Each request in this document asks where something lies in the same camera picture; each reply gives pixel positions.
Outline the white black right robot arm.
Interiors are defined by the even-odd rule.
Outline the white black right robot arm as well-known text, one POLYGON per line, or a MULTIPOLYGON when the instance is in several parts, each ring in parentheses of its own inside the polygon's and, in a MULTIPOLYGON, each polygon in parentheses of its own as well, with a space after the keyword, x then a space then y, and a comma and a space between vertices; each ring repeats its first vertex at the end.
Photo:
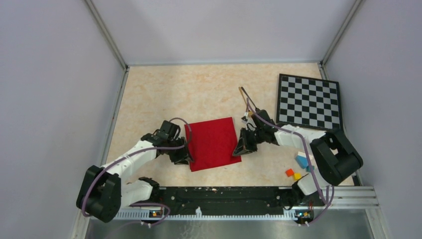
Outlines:
POLYGON ((266 142, 299 149, 307 168, 316 164, 315 169, 292 185, 292 199, 298 205, 305 205, 313 193, 327 186, 339 185, 363 166, 362 157, 340 129, 315 131, 290 124, 276 125, 265 110, 245 115, 244 120, 252 128, 240 130, 234 156, 256 152, 258 144, 266 142))

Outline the red cloth napkin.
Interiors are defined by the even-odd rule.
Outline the red cloth napkin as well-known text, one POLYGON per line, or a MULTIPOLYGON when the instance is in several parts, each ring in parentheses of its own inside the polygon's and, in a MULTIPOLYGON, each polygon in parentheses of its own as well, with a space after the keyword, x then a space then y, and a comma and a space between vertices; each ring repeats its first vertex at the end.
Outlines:
POLYGON ((185 125, 188 148, 193 162, 192 172, 227 166, 242 161, 233 156, 237 137, 233 118, 221 118, 185 125))

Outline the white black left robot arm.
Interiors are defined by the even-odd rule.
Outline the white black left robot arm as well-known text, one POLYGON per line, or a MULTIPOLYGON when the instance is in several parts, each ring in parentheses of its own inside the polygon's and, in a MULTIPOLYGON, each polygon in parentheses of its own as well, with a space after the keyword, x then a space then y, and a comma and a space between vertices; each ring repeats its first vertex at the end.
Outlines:
POLYGON ((102 166, 91 166, 86 172, 76 200, 84 217, 110 222, 121 208, 136 203, 157 206, 160 184, 148 177, 129 183, 128 179, 146 163, 160 155, 168 155, 175 165, 189 164, 193 157, 188 145, 193 139, 191 125, 186 123, 187 135, 173 119, 164 120, 161 127, 147 133, 130 150, 102 166))

